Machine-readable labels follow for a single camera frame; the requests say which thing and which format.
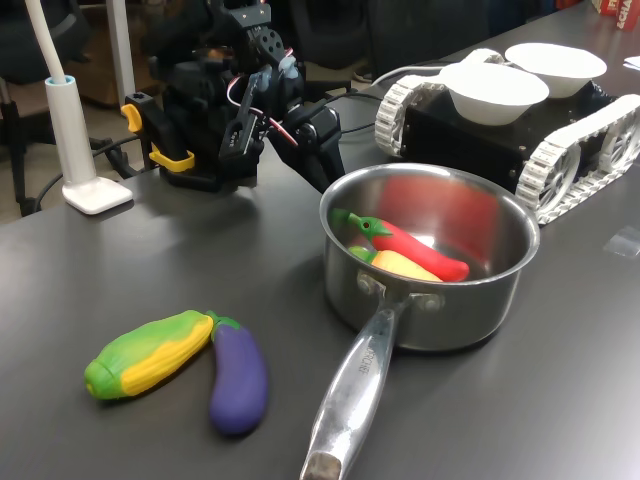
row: toy yellow pepper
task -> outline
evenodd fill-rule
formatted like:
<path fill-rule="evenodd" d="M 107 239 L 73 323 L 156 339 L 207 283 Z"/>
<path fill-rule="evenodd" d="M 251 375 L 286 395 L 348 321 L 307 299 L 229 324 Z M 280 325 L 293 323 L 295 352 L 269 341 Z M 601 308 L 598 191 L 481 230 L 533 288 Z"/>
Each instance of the toy yellow pepper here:
<path fill-rule="evenodd" d="M 351 247 L 349 248 L 349 251 L 361 260 L 364 260 L 374 267 L 378 267 L 387 272 L 416 280 L 442 282 L 442 280 L 436 277 L 433 273 L 428 272 L 417 263 L 412 262 L 407 257 L 404 257 L 392 250 L 370 252 L 364 247 Z"/>

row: white lamp base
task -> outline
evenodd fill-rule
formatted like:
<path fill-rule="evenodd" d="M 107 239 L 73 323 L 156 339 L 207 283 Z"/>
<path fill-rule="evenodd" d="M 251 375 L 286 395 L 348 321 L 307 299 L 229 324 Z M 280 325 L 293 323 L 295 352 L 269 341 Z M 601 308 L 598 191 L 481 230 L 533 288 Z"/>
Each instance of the white lamp base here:
<path fill-rule="evenodd" d="M 65 183 L 62 195 L 69 205 L 87 215 L 95 215 L 133 199 L 131 190 L 103 177 L 82 183 Z"/>

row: toy corn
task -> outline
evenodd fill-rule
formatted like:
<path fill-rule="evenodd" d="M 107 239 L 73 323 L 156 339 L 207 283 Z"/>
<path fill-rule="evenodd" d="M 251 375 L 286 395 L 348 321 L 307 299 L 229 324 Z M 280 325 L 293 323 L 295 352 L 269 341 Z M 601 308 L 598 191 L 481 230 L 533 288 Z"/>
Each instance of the toy corn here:
<path fill-rule="evenodd" d="M 356 257 L 396 275 L 424 280 L 427 282 L 441 282 L 433 273 L 425 270 L 420 265 L 391 250 L 382 252 L 370 252 L 364 247 L 351 247 L 349 251 Z"/>
<path fill-rule="evenodd" d="M 125 333 L 86 368 L 87 390 L 101 400 L 138 395 L 204 347 L 212 329 L 210 316 L 188 310 Z"/>

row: tracked robot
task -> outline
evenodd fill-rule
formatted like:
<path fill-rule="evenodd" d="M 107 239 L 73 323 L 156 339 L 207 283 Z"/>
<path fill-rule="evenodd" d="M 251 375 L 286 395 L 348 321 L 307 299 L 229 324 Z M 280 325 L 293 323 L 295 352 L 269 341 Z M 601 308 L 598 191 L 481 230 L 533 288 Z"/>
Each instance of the tracked robot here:
<path fill-rule="evenodd" d="M 479 49 L 463 62 L 505 60 Z M 487 127 L 456 112 L 441 75 L 407 75 L 385 95 L 375 138 L 390 155 L 498 183 L 544 225 L 629 170 L 640 152 L 640 96 L 613 98 L 589 82 L 570 98 L 532 107 L 511 125 Z"/>

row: table surface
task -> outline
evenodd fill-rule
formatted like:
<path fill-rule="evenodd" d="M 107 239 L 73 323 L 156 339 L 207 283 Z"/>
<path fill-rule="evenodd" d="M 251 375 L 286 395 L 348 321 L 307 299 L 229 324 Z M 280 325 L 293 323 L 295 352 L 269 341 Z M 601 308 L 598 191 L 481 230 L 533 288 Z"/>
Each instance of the table surface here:
<path fill-rule="evenodd" d="M 640 92 L 640 73 L 621 66 L 640 54 L 638 37 L 578 7 L 487 45 L 586 47 L 609 63 L 601 83 L 621 94 Z M 336 103 L 345 128 L 376 111 Z M 341 149 L 348 170 L 387 160 L 370 131 Z M 639 184 L 633 167 L 543 229 L 508 321 L 486 346 L 396 352 L 351 479 L 638 478 L 640 266 L 603 246 L 640 227 Z M 298 478 L 354 336 L 323 297 L 320 195 L 270 149 L 252 190 L 215 196 L 155 173 L 127 186 L 133 207 L 94 218 L 59 207 L 0 228 L 0 478 Z M 211 349 L 133 401 L 101 405 L 84 390 L 83 370 L 106 343 L 187 309 L 236 318 L 264 350 L 268 415 L 244 439 L 207 422 Z"/>

